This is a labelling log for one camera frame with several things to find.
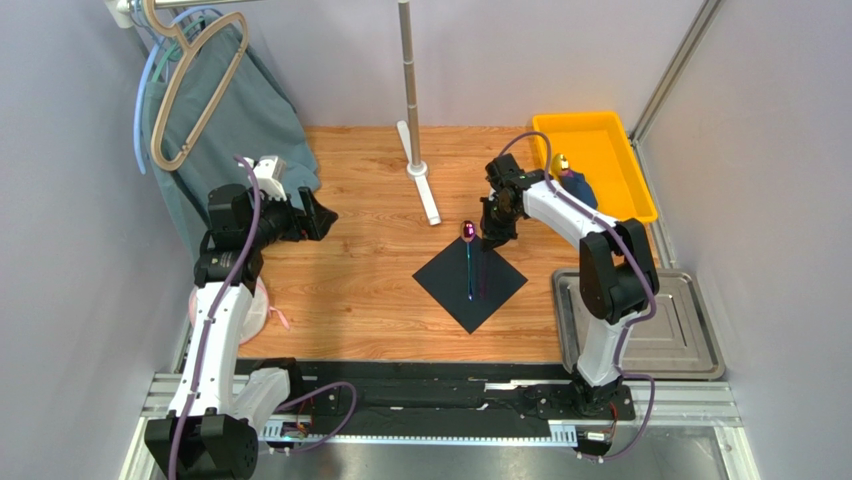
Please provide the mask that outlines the white stand base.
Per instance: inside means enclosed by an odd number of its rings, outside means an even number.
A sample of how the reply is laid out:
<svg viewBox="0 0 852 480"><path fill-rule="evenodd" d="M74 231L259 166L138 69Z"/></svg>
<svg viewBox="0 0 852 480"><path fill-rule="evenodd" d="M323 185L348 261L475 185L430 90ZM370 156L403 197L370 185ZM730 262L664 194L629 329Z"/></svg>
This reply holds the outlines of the white stand base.
<svg viewBox="0 0 852 480"><path fill-rule="evenodd" d="M428 183L428 166L425 163L421 163L419 166L416 166L413 162L414 157L411 133L407 122L405 120L398 121L396 124L396 130L407 160L406 175L416 185L428 224L430 226L438 225L441 223L441 216Z"/></svg>

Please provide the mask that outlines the aluminium frame rail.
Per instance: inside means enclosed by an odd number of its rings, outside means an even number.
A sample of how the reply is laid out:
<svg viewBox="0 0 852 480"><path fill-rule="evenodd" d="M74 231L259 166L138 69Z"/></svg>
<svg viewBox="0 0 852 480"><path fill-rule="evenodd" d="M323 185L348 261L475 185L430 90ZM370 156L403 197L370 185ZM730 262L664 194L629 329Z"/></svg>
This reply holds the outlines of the aluminium frame rail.
<svg viewBox="0 0 852 480"><path fill-rule="evenodd" d="M556 364L306 362L298 393L316 392L258 428L255 477L273 468L317 478L376 463L457 473L463 462L533 474L755 479L730 386L628 380L602 414L568 405Z"/></svg>

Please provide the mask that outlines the metal stand pole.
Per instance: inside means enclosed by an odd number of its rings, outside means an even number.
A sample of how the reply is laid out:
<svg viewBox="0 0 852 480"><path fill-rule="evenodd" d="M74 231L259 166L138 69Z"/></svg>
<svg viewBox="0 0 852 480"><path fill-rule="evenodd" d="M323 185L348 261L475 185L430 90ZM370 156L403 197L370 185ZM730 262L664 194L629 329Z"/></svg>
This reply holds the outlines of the metal stand pole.
<svg viewBox="0 0 852 480"><path fill-rule="evenodd" d="M408 161L408 165L406 167L408 175L410 178L415 178L417 176L425 175L427 166L423 162L420 153L420 132L411 25L411 5L409 1L403 0L400 0L397 5L401 32L407 107L407 119L397 123L397 131Z"/></svg>

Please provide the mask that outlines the metal tray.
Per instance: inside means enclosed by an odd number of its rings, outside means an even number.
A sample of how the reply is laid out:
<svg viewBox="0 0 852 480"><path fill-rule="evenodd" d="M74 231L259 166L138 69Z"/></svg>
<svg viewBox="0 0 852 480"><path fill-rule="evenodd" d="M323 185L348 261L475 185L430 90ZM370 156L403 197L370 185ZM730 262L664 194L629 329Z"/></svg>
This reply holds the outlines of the metal tray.
<svg viewBox="0 0 852 480"><path fill-rule="evenodd" d="M660 269L656 315L633 328L623 368L662 380L715 381L725 364L697 284L684 271ZM562 364L572 371L595 319L582 302L579 271L556 270L551 277Z"/></svg>

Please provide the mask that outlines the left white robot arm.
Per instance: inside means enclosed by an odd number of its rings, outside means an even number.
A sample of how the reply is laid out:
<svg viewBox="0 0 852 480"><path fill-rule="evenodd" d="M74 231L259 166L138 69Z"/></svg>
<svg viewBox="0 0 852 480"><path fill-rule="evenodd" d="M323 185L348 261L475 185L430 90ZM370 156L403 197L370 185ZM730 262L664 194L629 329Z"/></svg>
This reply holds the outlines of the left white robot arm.
<svg viewBox="0 0 852 480"><path fill-rule="evenodd" d="M253 371L233 391L241 331L259 298L262 251L278 242L319 241L338 216L308 187L300 206L267 187L228 184L208 195L209 228L194 266L195 325L180 383L165 417L152 420L144 441L169 479L248 479L259 432L291 395L291 361Z"/></svg>

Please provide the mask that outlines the teal hanging cloth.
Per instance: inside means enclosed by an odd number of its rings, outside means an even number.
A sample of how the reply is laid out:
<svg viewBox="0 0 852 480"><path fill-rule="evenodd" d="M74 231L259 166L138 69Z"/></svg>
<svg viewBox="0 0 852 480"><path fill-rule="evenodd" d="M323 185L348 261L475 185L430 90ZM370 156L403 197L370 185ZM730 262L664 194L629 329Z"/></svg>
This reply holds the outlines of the teal hanging cloth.
<svg viewBox="0 0 852 480"><path fill-rule="evenodd" d="M191 63L173 103L161 144L174 158L197 123L242 40L229 26L217 32ZM286 162L281 183L294 207L302 205L298 188L319 189L319 166L304 129L274 75L247 49L224 95L188 158L174 172L153 166L166 208L192 261L207 231L207 196L226 184L248 185L241 155L257 160L279 156Z"/></svg>

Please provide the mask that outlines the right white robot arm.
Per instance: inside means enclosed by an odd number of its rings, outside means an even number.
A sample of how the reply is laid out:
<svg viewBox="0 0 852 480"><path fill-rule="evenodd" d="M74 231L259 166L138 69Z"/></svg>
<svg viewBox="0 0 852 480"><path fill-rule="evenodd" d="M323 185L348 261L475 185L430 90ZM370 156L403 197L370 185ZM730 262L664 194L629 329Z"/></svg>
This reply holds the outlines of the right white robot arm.
<svg viewBox="0 0 852 480"><path fill-rule="evenodd" d="M524 171L510 154L485 167L490 192L480 221L483 251L517 237L534 219L579 253L579 290L594 320L571 373L571 408L591 418L609 411L623 384L624 348L633 326L656 312L659 279L645 227L618 221L580 202L543 170Z"/></svg>

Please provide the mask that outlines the yellow plastic bin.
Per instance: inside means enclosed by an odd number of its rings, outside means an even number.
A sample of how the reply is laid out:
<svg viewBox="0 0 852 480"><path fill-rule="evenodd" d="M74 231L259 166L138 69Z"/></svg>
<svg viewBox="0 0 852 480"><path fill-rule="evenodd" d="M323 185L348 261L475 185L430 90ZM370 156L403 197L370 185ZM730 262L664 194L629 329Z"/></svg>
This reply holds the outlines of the yellow plastic bin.
<svg viewBox="0 0 852 480"><path fill-rule="evenodd" d="M582 174L598 202L596 209L618 220L645 225L658 211L619 115L614 111L539 114L532 128L550 140L554 154L566 157Z"/></svg>

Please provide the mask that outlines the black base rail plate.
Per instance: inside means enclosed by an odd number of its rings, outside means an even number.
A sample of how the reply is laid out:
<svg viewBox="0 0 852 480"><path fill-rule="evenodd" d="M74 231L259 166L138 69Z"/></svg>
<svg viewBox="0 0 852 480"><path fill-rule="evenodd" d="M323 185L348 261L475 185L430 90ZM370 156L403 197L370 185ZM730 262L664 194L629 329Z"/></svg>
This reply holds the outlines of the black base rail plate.
<svg viewBox="0 0 852 480"><path fill-rule="evenodd" d="M553 420L576 420L571 376L560 364L241 359L246 375L295 366L296 396L332 390L289 408L312 434L367 437L535 438Z"/></svg>

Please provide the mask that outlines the iridescent purple spoon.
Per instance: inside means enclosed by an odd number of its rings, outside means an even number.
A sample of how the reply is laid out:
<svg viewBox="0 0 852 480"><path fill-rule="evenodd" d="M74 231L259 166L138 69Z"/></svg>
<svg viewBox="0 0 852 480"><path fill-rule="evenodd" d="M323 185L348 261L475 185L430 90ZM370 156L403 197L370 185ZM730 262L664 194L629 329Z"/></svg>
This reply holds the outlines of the iridescent purple spoon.
<svg viewBox="0 0 852 480"><path fill-rule="evenodd" d="M472 243L476 238L476 226L471 220L463 220L460 226L460 238L465 244L466 273L467 273L467 298L474 299L474 260Z"/></svg>

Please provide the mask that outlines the green clothes hanger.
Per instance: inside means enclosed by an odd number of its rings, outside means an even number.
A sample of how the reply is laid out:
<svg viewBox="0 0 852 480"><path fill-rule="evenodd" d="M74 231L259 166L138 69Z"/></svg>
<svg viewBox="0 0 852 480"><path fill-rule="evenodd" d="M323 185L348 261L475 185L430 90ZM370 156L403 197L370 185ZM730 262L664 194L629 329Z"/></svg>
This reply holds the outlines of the green clothes hanger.
<svg viewBox="0 0 852 480"><path fill-rule="evenodd" d="M194 19L183 31L189 40L195 39L206 27L207 21L203 16ZM177 44L171 44L155 63L153 76L160 80L170 78L170 68L182 57L182 48Z"/></svg>

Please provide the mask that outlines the black paper napkin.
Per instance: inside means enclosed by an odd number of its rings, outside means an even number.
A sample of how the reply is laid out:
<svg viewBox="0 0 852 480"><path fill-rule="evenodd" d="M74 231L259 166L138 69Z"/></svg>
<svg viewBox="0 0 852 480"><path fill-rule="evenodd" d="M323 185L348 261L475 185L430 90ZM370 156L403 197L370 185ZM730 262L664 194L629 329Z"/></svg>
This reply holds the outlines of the black paper napkin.
<svg viewBox="0 0 852 480"><path fill-rule="evenodd" d="M527 283L497 251L484 251L480 237L456 238L413 278L469 334Z"/></svg>

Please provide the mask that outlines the rolled dark blue napkin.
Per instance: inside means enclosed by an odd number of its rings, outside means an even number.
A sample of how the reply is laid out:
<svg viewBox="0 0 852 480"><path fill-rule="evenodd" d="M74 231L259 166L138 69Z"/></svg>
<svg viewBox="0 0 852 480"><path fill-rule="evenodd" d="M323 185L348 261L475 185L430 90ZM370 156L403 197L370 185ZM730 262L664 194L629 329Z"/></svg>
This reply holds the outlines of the rolled dark blue napkin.
<svg viewBox="0 0 852 480"><path fill-rule="evenodd" d="M566 170L560 173L559 182L577 200L594 210L597 209L596 195L584 174L574 170Z"/></svg>

